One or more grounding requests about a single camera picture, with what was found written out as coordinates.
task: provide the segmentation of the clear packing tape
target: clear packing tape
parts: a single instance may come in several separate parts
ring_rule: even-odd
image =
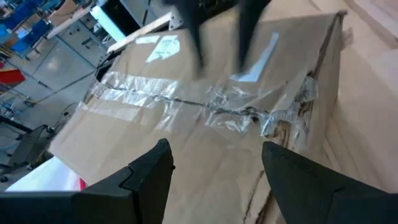
[[[251,126],[259,126],[259,135],[268,137],[275,135],[278,127],[284,123],[300,126],[308,132],[312,101],[318,97],[317,81],[310,76],[305,77],[294,101],[286,110],[271,111],[247,105],[267,98],[272,92],[258,91],[252,94],[236,87],[232,88],[231,93],[211,86],[204,93],[197,93],[203,94],[202,102],[189,101],[183,98],[180,91],[187,88],[185,84],[176,80],[108,72],[101,83],[93,85],[80,108],[141,125],[151,123],[155,129],[170,132],[189,131],[191,126],[202,122],[205,126],[226,128],[241,134],[246,133]],[[91,105],[89,102],[92,98],[119,104]]]

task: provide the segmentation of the cardboard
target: cardboard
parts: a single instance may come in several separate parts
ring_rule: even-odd
[[[78,5],[73,0],[65,0],[62,6],[51,13],[47,18],[54,26],[59,26],[69,18],[71,18],[74,12],[77,10]]]
[[[176,35],[180,50],[146,63],[161,38],[129,45],[50,151],[94,184],[167,138],[176,169],[164,223],[258,223],[270,197],[262,142],[309,157],[322,147],[337,96],[342,18],[327,14],[261,24],[249,67],[273,32],[280,39],[255,83],[229,79],[232,24],[203,28],[209,44],[202,80],[192,80],[195,56],[184,30],[147,35]],[[309,87],[318,90],[315,95]]]
[[[346,1],[389,47],[398,47],[398,6],[396,1]]]
[[[326,132],[329,154],[336,158],[337,171],[397,192],[397,95],[353,49],[341,57],[347,63],[341,64],[339,101]]]

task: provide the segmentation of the torn cardboard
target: torn cardboard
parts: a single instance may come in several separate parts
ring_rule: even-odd
[[[207,76],[199,81],[192,80],[195,55],[184,30],[158,33],[156,43],[132,43],[50,151],[93,184],[167,138],[176,170],[164,223],[256,223],[270,191],[262,142],[310,157],[322,146],[337,96],[342,18],[339,13],[261,23],[249,65],[272,33],[279,41],[254,83],[229,79],[235,59],[231,25],[204,27]],[[179,51],[148,63],[166,35],[177,36]],[[175,40],[161,52],[175,47]]]

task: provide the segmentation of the red object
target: red object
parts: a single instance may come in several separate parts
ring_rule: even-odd
[[[0,71],[0,83],[16,86],[25,81],[25,77],[18,69]]]
[[[86,182],[84,180],[82,180],[81,178],[79,180],[79,183],[80,183],[80,190],[83,190],[87,187]]]

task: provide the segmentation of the gray floor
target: gray floor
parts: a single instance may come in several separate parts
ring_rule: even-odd
[[[97,65],[100,57],[106,53],[106,49],[99,48],[93,42],[90,44],[90,49],[82,46],[81,42],[88,36],[83,32],[76,32],[74,27],[66,30],[62,37],[93,65]],[[23,94],[30,96],[32,101],[39,102],[33,108],[21,104],[19,106],[21,112],[15,115],[16,121],[30,128],[36,128],[42,124],[53,126],[68,105],[78,103],[83,99],[94,80],[94,68],[76,57],[55,39],[43,40],[37,50],[40,54],[35,52],[29,54],[30,62],[21,60],[19,57],[13,57],[10,60],[11,63],[34,78],[26,76],[26,81],[16,87]],[[40,80],[48,87],[39,85],[35,79]],[[73,111],[74,106],[72,105],[68,110]],[[0,146],[8,146],[12,141],[10,137],[15,135],[15,132],[0,125]],[[0,150],[0,162],[5,159],[4,151]],[[26,171],[22,169],[17,174],[10,175],[9,182],[0,184],[0,191],[6,189],[8,185],[24,174]]]

